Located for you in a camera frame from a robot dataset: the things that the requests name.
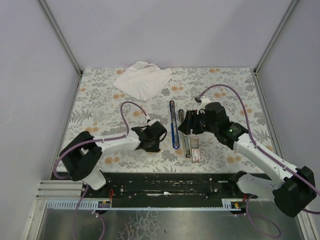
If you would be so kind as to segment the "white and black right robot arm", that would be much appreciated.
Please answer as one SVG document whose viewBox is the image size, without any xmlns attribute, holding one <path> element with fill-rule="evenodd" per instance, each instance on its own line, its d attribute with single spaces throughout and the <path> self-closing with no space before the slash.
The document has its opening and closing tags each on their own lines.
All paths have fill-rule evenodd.
<svg viewBox="0 0 320 240">
<path fill-rule="evenodd" d="M 287 216 L 296 217 L 317 196 L 311 169 L 298 168 L 258 143 L 247 128 L 230 121 L 219 102 L 201 103 L 187 110 L 178 130 L 185 135 L 214 134 L 219 143 L 235 150 L 260 168 L 269 179 L 239 171 L 234 181 L 241 192 L 267 199 Z"/>
</svg>

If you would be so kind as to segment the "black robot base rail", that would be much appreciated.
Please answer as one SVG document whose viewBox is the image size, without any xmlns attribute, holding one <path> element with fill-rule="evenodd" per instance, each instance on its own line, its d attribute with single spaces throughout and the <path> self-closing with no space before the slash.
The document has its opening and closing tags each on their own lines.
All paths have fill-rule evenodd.
<svg viewBox="0 0 320 240">
<path fill-rule="evenodd" d="M 111 173 L 106 185 L 88 188 L 85 199 L 111 200 L 113 208 L 220 207 L 223 199 L 239 202 L 241 192 L 232 173 Z"/>
</svg>

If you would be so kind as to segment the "beige stapler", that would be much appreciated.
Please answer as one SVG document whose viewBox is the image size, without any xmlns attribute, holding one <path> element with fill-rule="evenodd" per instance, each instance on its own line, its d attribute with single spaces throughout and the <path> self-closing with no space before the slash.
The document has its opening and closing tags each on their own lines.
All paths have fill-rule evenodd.
<svg viewBox="0 0 320 240">
<path fill-rule="evenodd" d="M 178 119 L 180 124 L 182 124 L 183 121 L 185 120 L 183 109 L 178 110 Z M 181 135 L 182 135 L 182 146 L 183 146 L 184 158 L 187 160 L 191 159 L 192 156 L 191 156 L 191 151 L 189 147 L 188 137 L 183 132 L 181 133 Z"/>
</svg>

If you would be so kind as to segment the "red and white staple box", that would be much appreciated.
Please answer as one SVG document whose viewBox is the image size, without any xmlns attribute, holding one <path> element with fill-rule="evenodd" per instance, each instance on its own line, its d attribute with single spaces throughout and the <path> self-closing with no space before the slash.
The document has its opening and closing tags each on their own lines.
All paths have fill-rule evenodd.
<svg viewBox="0 0 320 240">
<path fill-rule="evenodd" d="M 190 145 L 191 145 L 192 162 L 200 163 L 201 155 L 200 155 L 200 149 L 199 149 L 199 139 L 197 137 L 191 137 Z"/>
</svg>

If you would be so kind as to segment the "blue stapler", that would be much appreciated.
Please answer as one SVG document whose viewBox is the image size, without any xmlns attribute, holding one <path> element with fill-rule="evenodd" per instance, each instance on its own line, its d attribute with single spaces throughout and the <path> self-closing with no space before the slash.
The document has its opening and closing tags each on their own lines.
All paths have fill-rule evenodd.
<svg viewBox="0 0 320 240">
<path fill-rule="evenodd" d="M 169 108 L 170 108 L 170 119 L 171 119 L 172 147 L 177 150 L 180 148 L 180 140 L 179 140 L 178 127 L 177 127 L 175 102 L 173 100 L 169 102 Z"/>
</svg>

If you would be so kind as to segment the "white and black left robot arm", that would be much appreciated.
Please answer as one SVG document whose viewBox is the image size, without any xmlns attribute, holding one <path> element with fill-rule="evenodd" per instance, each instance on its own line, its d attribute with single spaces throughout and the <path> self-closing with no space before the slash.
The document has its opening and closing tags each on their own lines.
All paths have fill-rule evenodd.
<svg viewBox="0 0 320 240">
<path fill-rule="evenodd" d="M 127 134 L 94 137 L 83 131 L 62 150 L 59 159 L 72 181 L 81 181 L 98 191 L 107 185 L 106 177 L 96 167 L 103 154 L 135 150 L 158 153 L 166 135 L 167 129 L 158 120 L 151 120 L 146 126 L 132 127 Z"/>
</svg>

